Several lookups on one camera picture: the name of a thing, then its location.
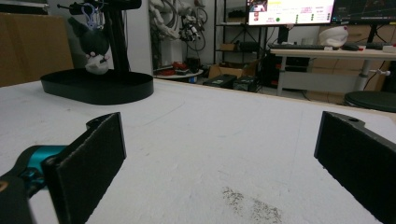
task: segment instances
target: metal shelving rack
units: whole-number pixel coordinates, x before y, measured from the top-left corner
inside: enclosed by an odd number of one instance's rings
[[[223,3],[223,11],[222,15],[219,15],[221,13],[218,13],[218,5],[219,2]],[[218,16],[222,17],[222,21],[218,22]],[[245,60],[245,54],[251,54],[251,53],[256,53],[257,56],[256,58],[259,59],[261,57],[261,52],[264,49],[262,47],[262,28],[261,27],[253,27],[253,26],[248,26],[246,23],[240,23],[240,24],[227,24],[227,0],[215,0],[215,30],[214,30],[214,47],[213,47],[213,64],[219,63],[217,60],[218,53],[221,53],[221,62],[224,62],[224,57],[226,53],[241,53],[242,54],[242,61],[244,62]],[[249,36],[251,40],[254,42],[258,43],[258,48],[257,50],[254,51],[241,51],[241,50],[221,50],[219,49],[219,45],[221,43],[218,43],[218,37],[219,35],[222,35],[222,43],[226,43],[226,36],[227,32],[229,32],[229,29],[239,29],[240,32],[234,36],[234,38],[230,41],[233,43],[238,37],[242,36],[242,39],[240,41],[245,42],[247,41],[247,37]],[[258,33],[255,34],[258,38],[256,39],[254,35],[250,33],[249,30],[257,29]]]

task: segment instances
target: white foam surface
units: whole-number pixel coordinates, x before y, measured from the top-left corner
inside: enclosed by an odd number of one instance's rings
[[[396,142],[383,115],[155,80],[149,98],[87,105],[39,82],[0,89],[0,174],[33,145],[68,145],[121,112],[127,159],[88,223],[379,223],[314,158],[324,110]],[[46,191],[31,200],[55,223]]]

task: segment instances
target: computer monitor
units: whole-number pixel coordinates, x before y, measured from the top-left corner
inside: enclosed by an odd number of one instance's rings
[[[247,24],[259,26],[329,24],[334,0],[247,0]]]
[[[393,24],[396,22],[395,0],[336,0],[333,24]]]

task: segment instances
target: white table surface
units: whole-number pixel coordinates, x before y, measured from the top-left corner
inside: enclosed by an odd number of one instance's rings
[[[4,87],[0,174],[26,148],[68,145],[90,119],[120,111],[127,159],[88,223],[378,223],[314,158],[323,110],[396,142],[386,113],[166,80],[110,106],[46,94],[40,82]],[[38,223],[57,222],[46,190],[30,203]]]

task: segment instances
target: keyboard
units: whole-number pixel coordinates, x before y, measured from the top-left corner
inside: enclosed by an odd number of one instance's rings
[[[291,45],[291,44],[286,44],[286,45],[268,44],[268,47],[270,49],[318,49],[318,50],[324,50],[325,48],[338,49],[332,46],[323,46],[323,45]]]
[[[382,49],[384,46],[392,46],[393,44],[390,42],[372,42],[372,43],[352,43],[348,42],[350,44],[355,44],[355,45],[360,45],[360,46],[366,46],[367,49]]]

